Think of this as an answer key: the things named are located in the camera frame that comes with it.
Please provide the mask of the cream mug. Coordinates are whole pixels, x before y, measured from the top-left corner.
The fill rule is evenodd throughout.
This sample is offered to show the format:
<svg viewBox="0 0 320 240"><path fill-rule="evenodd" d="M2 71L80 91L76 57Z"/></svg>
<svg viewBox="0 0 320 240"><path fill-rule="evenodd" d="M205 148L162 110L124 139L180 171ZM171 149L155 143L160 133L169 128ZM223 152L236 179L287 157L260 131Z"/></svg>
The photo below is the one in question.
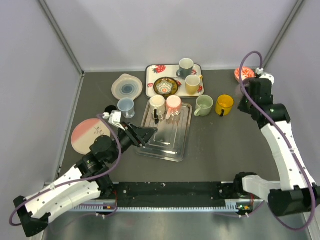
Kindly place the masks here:
<svg viewBox="0 0 320 240"><path fill-rule="evenodd" d="M149 100L150 112L154 118L156 124L159 123L159 119L166 113L166 100L162 95L155 95Z"/></svg>

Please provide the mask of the small brown mug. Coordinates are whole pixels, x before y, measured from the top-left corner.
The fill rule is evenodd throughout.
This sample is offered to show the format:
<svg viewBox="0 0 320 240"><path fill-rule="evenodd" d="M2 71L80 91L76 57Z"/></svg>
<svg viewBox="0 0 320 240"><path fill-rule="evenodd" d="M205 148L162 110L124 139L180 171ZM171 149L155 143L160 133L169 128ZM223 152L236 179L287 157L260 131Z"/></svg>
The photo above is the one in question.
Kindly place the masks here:
<svg viewBox="0 0 320 240"><path fill-rule="evenodd" d="M104 112L111 114L112 111L116 111L116 110L117 110L117 107L116 107L116 106L114 106L114 105L109 105L109 106L107 106L107 107L105 108Z"/></svg>

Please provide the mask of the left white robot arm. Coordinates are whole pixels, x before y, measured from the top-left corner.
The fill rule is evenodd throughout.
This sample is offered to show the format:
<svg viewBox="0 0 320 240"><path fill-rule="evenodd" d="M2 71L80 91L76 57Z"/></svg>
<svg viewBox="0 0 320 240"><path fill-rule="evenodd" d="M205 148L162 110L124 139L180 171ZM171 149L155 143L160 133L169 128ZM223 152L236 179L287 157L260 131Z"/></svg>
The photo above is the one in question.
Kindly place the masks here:
<svg viewBox="0 0 320 240"><path fill-rule="evenodd" d="M138 127L120 123L112 136L101 135L64 175L31 196L14 199L14 214L20 219L26 237L44 231L56 218L90 200L109 198L114 191L110 172L131 146L144 147L158 131L156 127Z"/></svg>

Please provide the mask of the green mug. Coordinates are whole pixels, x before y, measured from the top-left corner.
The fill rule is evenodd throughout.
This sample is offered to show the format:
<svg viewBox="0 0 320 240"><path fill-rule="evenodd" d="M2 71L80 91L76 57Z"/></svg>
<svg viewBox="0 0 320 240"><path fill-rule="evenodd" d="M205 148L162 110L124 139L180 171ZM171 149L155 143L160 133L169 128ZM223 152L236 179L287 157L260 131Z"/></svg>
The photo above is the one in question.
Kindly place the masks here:
<svg viewBox="0 0 320 240"><path fill-rule="evenodd" d="M208 95L201 95L196 99L194 116L205 117L210 114L214 100Z"/></svg>

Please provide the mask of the yellow mug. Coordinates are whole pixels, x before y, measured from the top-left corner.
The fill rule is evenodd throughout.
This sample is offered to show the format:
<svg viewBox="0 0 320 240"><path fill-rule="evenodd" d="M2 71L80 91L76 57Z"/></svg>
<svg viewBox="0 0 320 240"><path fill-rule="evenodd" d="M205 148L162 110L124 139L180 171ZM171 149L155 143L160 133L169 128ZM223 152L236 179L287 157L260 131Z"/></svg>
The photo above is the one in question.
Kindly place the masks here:
<svg viewBox="0 0 320 240"><path fill-rule="evenodd" d="M234 103L235 101L230 95L220 95L215 104L215 113L220 117L227 116L231 112Z"/></svg>

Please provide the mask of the pink mug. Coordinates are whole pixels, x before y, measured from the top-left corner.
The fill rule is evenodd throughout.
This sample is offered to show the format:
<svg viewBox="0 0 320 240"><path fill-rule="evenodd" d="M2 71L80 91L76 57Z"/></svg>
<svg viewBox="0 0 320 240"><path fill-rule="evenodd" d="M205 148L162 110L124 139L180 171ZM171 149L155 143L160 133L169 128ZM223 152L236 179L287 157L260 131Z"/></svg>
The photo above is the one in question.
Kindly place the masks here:
<svg viewBox="0 0 320 240"><path fill-rule="evenodd" d="M166 100L166 120L169 120L171 116L178 116L181 113L182 100L179 96L171 95Z"/></svg>

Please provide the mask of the light blue mug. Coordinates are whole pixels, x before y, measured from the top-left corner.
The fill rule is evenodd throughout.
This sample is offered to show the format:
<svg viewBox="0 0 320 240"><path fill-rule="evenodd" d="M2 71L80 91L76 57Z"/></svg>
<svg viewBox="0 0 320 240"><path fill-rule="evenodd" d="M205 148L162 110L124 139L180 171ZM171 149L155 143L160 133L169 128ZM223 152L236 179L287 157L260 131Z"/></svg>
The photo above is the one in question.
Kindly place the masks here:
<svg viewBox="0 0 320 240"><path fill-rule="evenodd" d="M134 106L134 101L130 98L123 98L117 103L118 110L121 111L126 119L131 119L135 116Z"/></svg>

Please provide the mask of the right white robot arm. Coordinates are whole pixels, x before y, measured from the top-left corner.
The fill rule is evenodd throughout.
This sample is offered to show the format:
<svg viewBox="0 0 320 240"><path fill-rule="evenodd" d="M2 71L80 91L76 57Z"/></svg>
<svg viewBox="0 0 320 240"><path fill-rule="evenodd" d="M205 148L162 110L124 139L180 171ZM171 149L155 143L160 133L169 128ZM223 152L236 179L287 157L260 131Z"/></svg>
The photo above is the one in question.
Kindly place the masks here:
<svg viewBox="0 0 320 240"><path fill-rule="evenodd" d="M239 198L254 194L266 201L277 217L311 212L320 204L320 187L309 174L292 132L291 118L282 103L273 103L272 82L247 78L247 94L238 109L249 114L268 142L280 181L262 179L253 172L241 172L234 179L233 192Z"/></svg>

